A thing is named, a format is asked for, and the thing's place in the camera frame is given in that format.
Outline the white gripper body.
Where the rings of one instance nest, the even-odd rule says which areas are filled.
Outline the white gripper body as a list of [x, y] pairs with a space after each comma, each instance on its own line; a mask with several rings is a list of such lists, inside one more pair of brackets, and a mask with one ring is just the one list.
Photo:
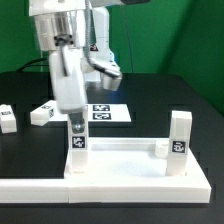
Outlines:
[[79, 113], [87, 104], [85, 81], [81, 70], [81, 49], [64, 47], [49, 56], [54, 98], [62, 114]]

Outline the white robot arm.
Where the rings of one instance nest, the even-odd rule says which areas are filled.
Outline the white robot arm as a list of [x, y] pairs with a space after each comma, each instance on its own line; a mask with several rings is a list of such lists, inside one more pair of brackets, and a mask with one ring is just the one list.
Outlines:
[[150, 0], [29, 0], [40, 49], [49, 54], [49, 70], [58, 110], [75, 134], [86, 131], [87, 73], [99, 73], [102, 86], [118, 89], [122, 73], [108, 44], [113, 5]]

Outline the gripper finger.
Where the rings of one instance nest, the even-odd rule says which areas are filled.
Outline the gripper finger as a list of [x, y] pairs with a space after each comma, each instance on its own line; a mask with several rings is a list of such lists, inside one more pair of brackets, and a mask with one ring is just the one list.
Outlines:
[[85, 129], [85, 121], [83, 113], [72, 113], [69, 115], [73, 132], [83, 132]]

